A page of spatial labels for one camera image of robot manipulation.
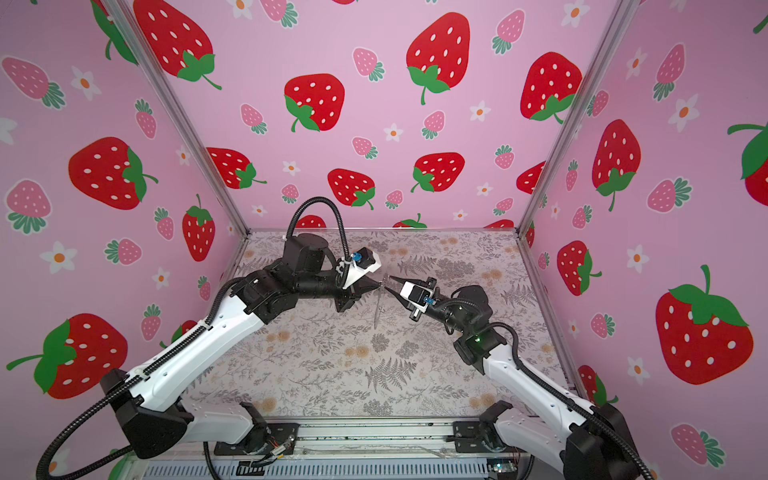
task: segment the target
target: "pink wall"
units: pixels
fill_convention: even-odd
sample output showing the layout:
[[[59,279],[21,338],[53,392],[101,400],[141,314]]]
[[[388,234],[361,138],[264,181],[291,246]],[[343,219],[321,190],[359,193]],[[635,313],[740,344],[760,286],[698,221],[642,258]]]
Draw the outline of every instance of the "pink wall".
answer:
[[[753,28],[768,9],[737,3],[639,7],[535,218],[532,252],[585,385],[618,397],[667,480],[764,476],[768,144],[766,131],[728,130],[766,122],[768,31]],[[743,167],[757,170],[746,182]],[[601,276],[587,277],[585,249]]]
[[[0,73],[0,191],[5,216],[12,220],[0,228],[2,365],[42,354],[46,338],[51,341],[45,357],[2,370],[3,478],[31,477],[48,443],[103,396],[97,384],[106,371],[144,361],[181,323],[204,315],[210,302],[201,298],[198,279],[206,276],[216,289],[237,246],[238,237],[227,234],[227,215],[195,162],[180,163],[176,151],[182,140],[144,74],[114,45],[107,59],[107,44],[86,1],[13,2],[0,18],[0,58],[29,62],[5,58]],[[35,78],[43,82],[31,83]],[[63,96],[65,104],[47,108],[43,95]],[[151,106],[151,118],[141,115],[141,121],[152,138],[137,122],[139,99]],[[106,137],[116,139],[91,145]],[[128,146],[144,173],[159,180],[144,177],[141,202],[136,200],[143,177],[135,175],[138,165],[129,158]],[[125,170],[125,161],[134,175]],[[34,183],[14,190],[24,179]],[[185,212],[197,206],[195,194],[216,227],[202,261],[194,260],[182,238]],[[169,220],[158,229],[158,207],[169,213],[172,230]],[[113,263],[104,251],[112,240],[123,239],[138,245],[141,256],[136,260],[137,251],[124,248]],[[159,269],[165,277],[160,286]],[[152,305],[159,307],[159,318],[145,319]],[[71,453],[57,458],[56,475],[126,445],[111,411],[81,430],[65,446]],[[106,479],[109,472],[110,467],[103,468],[89,478]]]
[[[341,207],[346,224],[353,227],[391,227],[401,220],[419,220],[419,215],[420,223],[429,227],[517,223],[531,189],[519,189],[518,179],[523,186],[538,176],[537,165],[547,157],[559,129],[552,116],[543,121],[527,117],[554,94],[564,103],[552,98],[550,111],[567,106],[565,98],[578,87],[579,70],[587,68],[615,2],[590,0],[584,5],[579,0],[565,7],[567,2],[533,0],[478,5],[452,0],[274,3],[284,11],[265,10],[263,3],[172,1],[171,7],[158,0],[136,0],[134,12],[203,142],[228,150],[214,151],[214,160],[227,163],[226,153],[243,161],[238,164],[248,160],[256,181],[267,182],[250,182],[252,172],[243,173],[249,180],[242,184],[234,162],[221,166],[225,181],[243,187],[229,190],[243,217],[251,227],[282,228],[296,208],[289,203],[292,195],[298,193],[300,203],[315,195],[333,198],[341,191],[336,202],[350,205],[357,198],[347,193],[347,186],[352,193],[355,187],[366,190],[361,206]],[[432,40],[432,30],[422,32],[435,22]],[[191,25],[190,30],[182,24]],[[499,32],[502,36],[495,40]],[[511,50],[500,45],[503,38]],[[187,49],[194,55],[191,63],[182,56]],[[557,55],[533,67],[548,52]],[[211,54],[215,57],[200,61]],[[186,68],[180,73],[181,62]],[[380,70],[374,71],[379,62],[381,78]],[[560,69],[552,71],[557,63]],[[420,72],[430,64],[440,69],[436,80]],[[424,86],[414,83],[408,66],[415,67],[415,81]],[[541,75],[544,66],[547,71]],[[539,88],[535,93],[526,81],[529,69]],[[304,77],[315,74],[323,75]],[[303,93],[326,86],[332,90]],[[286,92],[294,114],[286,107]],[[477,118],[480,110],[485,114]],[[307,118],[297,123],[296,115]],[[427,127],[437,137],[428,140],[429,131],[422,134]],[[512,149],[514,160],[505,150],[497,159],[503,145]],[[422,171],[446,170],[431,182],[422,179],[435,192],[423,190],[414,179],[416,161],[428,155],[422,161],[429,167]],[[440,167],[439,159],[463,163],[463,169],[451,175],[452,168]],[[334,183],[343,177],[332,190],[328,176],[335,169],[347,172],[331,175]],[[399,207],[390,209],[387,202]],[[317,212],[331,220],[325,210],[318,207]]]

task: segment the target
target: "floral patterned floor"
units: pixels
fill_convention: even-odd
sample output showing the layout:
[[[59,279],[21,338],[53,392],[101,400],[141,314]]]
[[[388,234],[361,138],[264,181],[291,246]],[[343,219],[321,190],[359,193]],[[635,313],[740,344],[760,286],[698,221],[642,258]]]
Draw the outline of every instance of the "floral patterned floor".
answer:
[[[320,234],[338,256],[338,233]],[[282,235],[252,233],[236,275],[280,257]],[[375,280],[385,274],[434,276],[447,292],[482,285],[493,320],[518,331],[521,356],[565,386],[512,233],[350,230],[347,237],[352,251],[368,246],[381,255]],[[253,402],[265,416],[474,416],[499,399],[520,407],[507,389],[459,359],[452,345],[457,335],[448,336],[426,317],[412,322],[384,290],[340,314],[330,300],[300,300],[230,349],[186,396]]]

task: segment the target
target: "red strawberry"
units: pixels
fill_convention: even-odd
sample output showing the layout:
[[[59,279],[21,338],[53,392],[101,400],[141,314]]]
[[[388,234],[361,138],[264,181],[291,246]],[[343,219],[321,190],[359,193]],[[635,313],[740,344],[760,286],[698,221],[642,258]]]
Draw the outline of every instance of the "red strawberry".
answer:
[[[421,187],[427,192],[442,192],[453,185],[464,170],[464,157],[455,152],[424,155],[413,166],[413,180],[418,182],[411,189]]]
[[[376,57],[376,54],[365,48],[355,48],[352,52],[357,73],[368,77],[370,81],[379,81],[384,78],[384,65]]]
[[[511,198],[505,198],[504,200],[498,202],[496,204],[496,208],[493,209],[493,214],[498,217],[500,215],[504,215],[507,213],[508,210],[512,208],[512,204],[515,201]]]
[[[533,247],[533,239],[536,238],[536,227],[534,227],[533,221],[531,226],[525,232],[525,239],[528,241],[528,248]]]
[[[419,34],[406,53],[411,80],[433,94],[455,87],[469,64],[469,20],[451,12],[438,18]]]
[[[741,130],[759,130],[741,154],[741,179],[747,193],[763,205],[768,205],[768,124],[739,124],[728,127],[728,134]]]
[[[494,223],[491,223],[490,225],[486,225],[483,228],[514,228],[515,222],[512,220],[507,220],[505,218],[502,218],[501,220],[497,220]]]
[[[362,207],[368,204],[373,210],[371,199],[376,195],[376,184],[373,183],[371,177],[351,170],[336,168],[328,172],[328,185],[342,205]]]
[[[734,371],[752,355],[754,341],[737,308],[722,296],[710,295],[710,268],[704,271],[707,290],[681,285],[656,305],[656,329],[670,371],[693,385],[711,382]]]
[[[216,224],[208,210],[203,208],[200,195],[197,196],[197,205],[187,210],[181,221],[181,232],[187,242],[192,259],[202,262],[208,256],[210,246],[214,243]]]
[[[386,207],[394,210],[402,203],[402,191],[393,190],[386,196]]]
[[[545,270],[549,266],[549,253],[543,252],[538,256],[538,267]]]
[[[608,211],[614,209],[616,192],[629,187],[640,166],[640,144],[623,120],[614,120],[603,131],[592,164],[592,184],[603,197],[613,196]]]
[[[419,214],[419,216],[416,218],[416,220],[402,220],[398,223],[395,223],[392,225],[392,228],[402,228],[402,227],[411,227],[411,228],[426,228],[426,224],[421,223],[422,221],[422,215]]]
[[[258,135],[264,135],[266,133],[264,117],[256,108],[253,108],[248,104],[242,104],[240,106],[240,118],[243,119],[245,125],[250,127],[252,132]]]
[[[285,87],[286,108],[296,123],[307,130],[326,131],[335,127],[344,106],[344,85],[328,73],[291,78]]]
[[[509,145],[502,145],[496,150],[496,160],[494,162],[502,170],[510,168],[513,161],[515,161],[515,154],[512,153],[512,147]]]
[[[592,208],[589,205],[584,205],[576,210],[571,225],[581,230],[587,226],[590,220],[592,220]]]
[[[143,98],[136,100],[136,110],[138,110],[136,123],[139,124],[139,128],[147,138],[154,138],[154,134],[157,132],[157,122],[152,116],[152,109],[149,108],[149,104]]]
[[[174,237],[174,219],[168,216],[168,210],[158,207],[154,211],[154,221],[157,222],[157,232],[165,240],[170,240]]]
[[[654,99],[662,101],[672,90],[674,82],[680,78],[685,68],[685,45],[679,43],[672,47],[667,57],[659,65],[654,85]]]
[[[317,215],[306,215],[299,219],[296,228],[326,228],[326,223]]]
[[[35,382],[55,399],[70,399],[98,385],[107,372],[120,368],[128,354],[125,338],[99,316],[80,313],[54,328],[43,342],[42,355],[27,356],[5,368],[32,359]]]
[[[69,179],[95,200],[119,210],[136,208],[147,193],[149,178],[144,166],[124,141],[115,137],[96,140],[69,159]]]
[[[584,384],[584,388],[587,390],[587,397],[590,402],[601,407],[606,403],[616,403],[619,401],[617,396],[614,396],[612,400],[608,400],[605,385],[603,385],[603,381],[600,380],[600,377],[594,372],[592,367],[582,365],[578,367],[578,373],[581,377],[581,383]]]
[[[563,123],[558,113],[571,106],[581,85],[581,70],[566,57],[550,51],[539,57],[528,70],[520,112],[530,120],[543,121],[552,116]]]
[[[690,200],[693,189],[684,178],[678,178],[674,183],[667,178],[648,195],[648,208],[663,214],[669,213],[673,207],[680,208]]]
[[[520,174],[517,182],[518,190],[527,194],[533,194],[533,189],[536,188],[538,178],[541,176],[541,172],[544,170],[544,163],[546,162],[541,162],[538,165],[534,165],[533,167],[528,168],[526,171]]]
[[[286,0],[261,0],[266,16],[273,22],[280,22],[283,28],[293,28],[299,23],[299,12],[293,8],[293,3]]]
[[[256,168],[250,163],[248,157],[239,151],[228,148],[207,147],[216,169],[229,188],[239,190],[250,187],[253,182],[265,184],[265,180],[256,180]]]
[[[670,435],[674,444],[699,465],[709,462],[714,468],[720,468],[725,463],[723,457],[726,455],[720,449],[720,443],[704,430],[699,432],[691,425],[681,423],[670,430]]]
[[[107,13],[107,9],[104,8],[104,3],[101,0],[91,0],[91,8],[93,9],[94,18],[96,18],[96,23],[98,24],[99,28],[109,37],[107,48],[104,50],[104,55],[107,57],[107,60],[112,59],[110,57],[109,51],[112,44],[114,43],[115,50],[118,51],[122,58],[125,58],[134,65],[138,65],[136,57],[134,57],[134,53],[128,47],[127,43],[125,43],[123,35],[120,34],[118,27],[116,27],[114,22],[111,20],[111,17]]]
[[[51,214],[51,202],[43,187],[32,180],[17,182],[5,196],[5,204],[11,209],[8,221],[24,235],[39,233],[47,225],[43,218]]]
[[[614,332],[616,331],[616,323],[614,323],[614,319],[612,319],[607,313],[604,315],[602,313],[598,313],[597,315],[593,316],[589,325],[592,327],[592,331],[595,333],[595,335],[602,339],[613,336]]]
[[[565,190],[569,192],[576,186],[576,180],[578,179],[578,172],[576,170],[578,170],[578,162],[571,160],[571,163],[568,165],[568,173],[565,175]]]
[[[422,136],[427,140],[437,138],[438,133],[442,131],[445,126],[445,112],[437,110],[429,114],[424,119],[424,128],[422,128]]]
[[[507,50],[512,50],[520,35],[523,35],[525,25],[525,12],[517,9],[501,20],[496,27],[496,37],[493,38],[492,47],[496,55],[503,55]]]
[[[587,115],[590,117],[597,117],[606,105],[608,105],[608,92],[600,90],[598,94],[593,96],[589,101],[589,105],[587,105]]]
[[[160,307],[153,303],[147,307],[144,312],[144,319],[141,320],[141,335],[146,341],[149,342],[154,338],[160,329],[160,322]]]
[[[107,243],[107,249],[104,253],[107,260],[112,263],[117,264],[119,262],[123,265],[131,265],[141,258],[141,247],[130,238],[124,238],[119,243],[117,240]]]
[[[592,273],[592,255],[584,242],[579,240],[560,249],[557,264],[565,286],[575,296],[587,291],[591,276],[603,275],[602,272]]]
[[[187,320],[186,322],[182,323],[181,326],[177,328],[176,331],[174,332],[174,335],[173,337],[171,337],[170,342],[171,343],[175,342],[176,340],[181,338],[182,335],[184,335],[186,332],[189,332],[196,326],[197,326],[197,322],[193,322],[192,320]],[[160,346],[163,348],[167,347],[162,342],[160,342]]]
[[[200,26],[163,0],[135,0],[134,15],[160,66],[187,81],[214,71],[214,47]]]
[[[352,146],[360,157],[365,157],[368,160],[372,160],[379,156],[379,151],[373,146],[373,142],[367,138],[354,137],[352,139]]]
[[[210,282],[206,276],[197,279],[197,289],[200,291],[200,298],[206,302],[210,300]]]
[[[2,58],[2,68],[16,88],[32,100],[39,100],[46,107],[56,110],[66,105],[65,95],[58,84],[49,82],[48,76],[37,65],[20,58],[5,56]]]
[[[294,204],[296,199],[299,198],[299,189],[294,184],[287,184],[280,193],[283,194],[283,201],[287,204]]]

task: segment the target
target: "white flower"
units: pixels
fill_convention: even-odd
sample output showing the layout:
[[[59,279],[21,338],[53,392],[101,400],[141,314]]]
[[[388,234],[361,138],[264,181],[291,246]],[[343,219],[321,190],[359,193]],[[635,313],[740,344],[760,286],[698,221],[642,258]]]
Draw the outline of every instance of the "white flower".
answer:
[[[645,458],[643,458],[643,463],[648,467],[648,470],[650,470],[650,476],[652,476],[654,480],[664,480],[661,478],[661,473],[659,473],[659,464],[656,462],[649,462]]]
[[[72,79],[71,85],[78,90],[82,90],[88,100],[93,100],[94,95],[101,94],[101,90],[99,90],[99,87],[94,83],[94,75],[92,72],[86,71],[83,73],[79,68],[73,66],[72,74],[74,74],[74,78]]]
[[[483,185],[478,186],[478,196],[485,195],[488,196],[488,192],[493,190],[493,187],[488,186],[488,182],[485,182]]]
[[[69,456],[69,449],[61,449],[53,455],[51,465],[48,467],[48,473],[51,475],[63,475],[67,473],[67,464],[65,460]]]
[[[152,276],[152,280],[155,282],[155,288],[159,290],[164,286],[170,286],[168,278],[170,278],[170,272],[163,270],[162,266],[157,268],[157,274]]]
[[[469,111],[472,112],[472,116],[469,118],[472,120],[485,121],[485,114],[491,111],[490,107],[485,106],[485,100],[481,100],[477,107],[470,107]]]
[[[400,141],[400,135],[402,135],[402,130],[399,130],[397,128],[397,124],[392,124],[390,128],[385,128],[384,133],[386,134],[386,140],[394,140],[394,141]]]
[[[638,273],[642,273],[643,263],[647,263],[647,261],[650,260],[648,256],[643,255],[642,245],[638,245],[634,250],[628,248],[627,255],[629,256],[629,260],[627,261],[627,268],[634,267]]]
[[[683,8],[685,8],[685,2],[687,1],[688,0],[672,0],[672,3],[670,3],[670,10],[677,7],[677,11],[682,12]]]
[[[647,56],[647,53],[643,53],[640,50],[640,47],[637,47],[637,51],[634,53],[634,57],[627,61],[627,79],[629,77],[637,77],[640,74],[640,66],[643,64]]]
[[[176,155],[179,157],[179,165],[187,165],[188,167],[190,166],[190,154],[184,145],[182,145],[180,149],[176,150]]]
[[[689,120],[699,117],[699,111],[694,108],[698,99],[699,94],[695,94],[693,97],[689,98],[688,101],[680,98],[677,100],[677,103],[675,103],[675,112],[670,117],[669,123],[677,124],[677,133],[683,131],[685,124]]]
[[[566,3],[563,7],[565,10],[565,16],[563,21],[560,22],[561,26],[568,24],[573,25],[573,28],[578,27],[579,19],[582,15],[586,15],[589,12],[589,5],[584,5],[584,0],[576,0],[573,3]]]
[[[580,330],[576,326],[576,320],[571,320],[568,322],[568,332],[576,338],[576,336],[579,334]]]
[[[643,385],[643,379],[650,378],[650,373],[643,368],[643,359],[633,360],[632,357],[628,356],[627,361],[629,362],[627,374],[633,376],[638,385]]]
[[[13,137],[11,137],[11,130],[18,125],[10,118],[0,118],[0,141],[4,141],[8,145],[13,145]]]
[[[283,171],[288,172],[291,177],[296,176],[296,172],[300,172],[301,169],[296,166],[296,162],[283,162]]]
[[[51,273],[56,273],[62,268],[64,270],[74,270],[74,262],[72,259],[78,251],[74,248],[65,249],[61,242],[54,242],[52,252],[43,252],[40,254],[40,258],[46,262],[51,262]]]
[[[232,5],[232,15],[235,18],[243,16],[249,20],[253,19],[250,14],[250,6],[253,5],[253,0],[227,0],[227,3]]]

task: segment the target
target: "strawberry wallpaper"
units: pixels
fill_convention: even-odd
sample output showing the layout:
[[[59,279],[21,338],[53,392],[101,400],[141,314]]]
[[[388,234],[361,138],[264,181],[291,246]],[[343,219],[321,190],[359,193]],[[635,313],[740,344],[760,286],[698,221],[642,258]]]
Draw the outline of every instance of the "strawberry wallpaper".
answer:
[[[614,5],[134,0],[133,10],[250,227],[284,228],[316,195],[351,227],[510,227]]]
[[[101,2],[13,2],[0,15],[0,458],[3,478],[31,478],[103,396],[106,372],[204,315],[240,237]],[[52,473],[125,444],[99,414]]]
[[[526,238],[654,477],[758,478],[768,9],[641,4]]]

